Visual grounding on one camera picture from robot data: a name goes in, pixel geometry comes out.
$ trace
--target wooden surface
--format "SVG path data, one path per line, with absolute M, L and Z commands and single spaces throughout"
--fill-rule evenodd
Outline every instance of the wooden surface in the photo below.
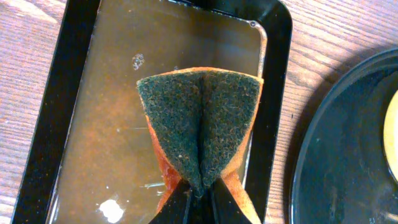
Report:
M 396 0 L 283 0 L 294 20 L 267 223 L 288 222 L 288 186 L 305 130 L 332 84 L 398 47 Z M 66 0 L 0 0 L 0 223 L 9 223 Z

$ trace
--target lemon slice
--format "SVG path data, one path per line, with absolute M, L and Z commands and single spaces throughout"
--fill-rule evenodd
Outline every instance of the lemon slice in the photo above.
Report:
M 384 120 L 384 151 L 391 174 L 398 181 L 398 91 L 392 97 Z

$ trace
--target wooden table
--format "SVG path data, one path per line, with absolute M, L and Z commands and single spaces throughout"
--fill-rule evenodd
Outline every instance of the wooden table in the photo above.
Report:
M 398 47 L 397 0 L 283 2 L 294 28 L 267 223 L 288 222 L 283 186 L 327 91 L 360 61 Z M 14 209 L 65 4 L 0 0 L 0 223 L 9 223 Z

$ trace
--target oily liquid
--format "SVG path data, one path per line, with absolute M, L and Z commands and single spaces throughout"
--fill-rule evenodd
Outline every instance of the oily liquid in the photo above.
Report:
M 168 1 L 102 0 L 48 223 L 151 221 L 165 187 L 136 82 L 190 67 L 257 75 L 260 44 L 246 21 Z

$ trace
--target oil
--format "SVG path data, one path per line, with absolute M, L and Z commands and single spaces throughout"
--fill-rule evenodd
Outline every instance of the oil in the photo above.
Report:
M 262 38 L 183 4 L 102 0 L 47 222 L 151 221 L 165 187 L 136 82 L 190 67 L 257 75 Z

